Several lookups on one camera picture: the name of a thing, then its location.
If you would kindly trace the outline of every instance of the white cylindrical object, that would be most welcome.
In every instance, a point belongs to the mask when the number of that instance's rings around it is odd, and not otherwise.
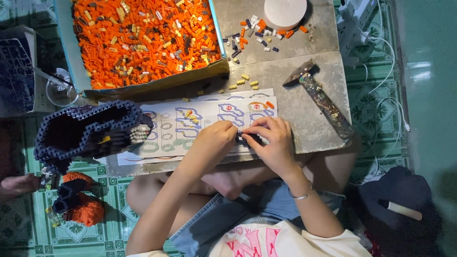
[[[290,30],[301,21],[306,7],[306,0],[265,0],[265,23],[276,30]]]

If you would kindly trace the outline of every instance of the silver bracelet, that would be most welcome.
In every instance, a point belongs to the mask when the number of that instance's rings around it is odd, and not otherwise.
[[[308,182],[309,182],[309,184],[310,184],[311,190],[313,190],[313,184],[312,184],[311,181],[309,181],[309,180],[308,180]],[[292,192],[290,191],[290,187],[289,187],[289,195],[290,195],[293,199],[295,199],[295,200],[301,200],[301,199],[306,199],[306,198],[308,198],[308,194],[305,194],[305,195],[303,195],[303,196],[301,196],[301,197],[295,197],[295,196],[292,194]]]

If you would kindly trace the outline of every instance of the foot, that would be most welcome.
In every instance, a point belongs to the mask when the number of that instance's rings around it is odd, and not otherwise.
[[[202,181],[215,188],[229,200],[235,200],[243,190],[241,176],[236,171],[214,172],[202,177]]]
[[[0,203],[26,193],[32,193],[38,190],[39,185],[40,177],[36,177],[33,174],[18,177],[7,177],[1,182]]]

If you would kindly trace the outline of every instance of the white t-shirt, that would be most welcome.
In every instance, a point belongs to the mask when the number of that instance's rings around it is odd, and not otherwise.
[[[281,221],[276,225],[241,224],[214,245],[209,257],[371,257],[349,230],[332,238],[322,238]],[[128,257],[167,257],[152,251]]]

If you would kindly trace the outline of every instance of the hammer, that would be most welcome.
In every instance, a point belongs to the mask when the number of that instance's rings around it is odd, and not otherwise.
[[[314,80],[313,76],[311,76],[310,70],[315,66],[316,63],[314,60],[310,59],[292,72],[282,85],[284,87],[292,87],[296,85],[297,81],[302,84],[337,134],[342,139],[349,139],[354,134],[352,125],[327,96],[322,87]]]

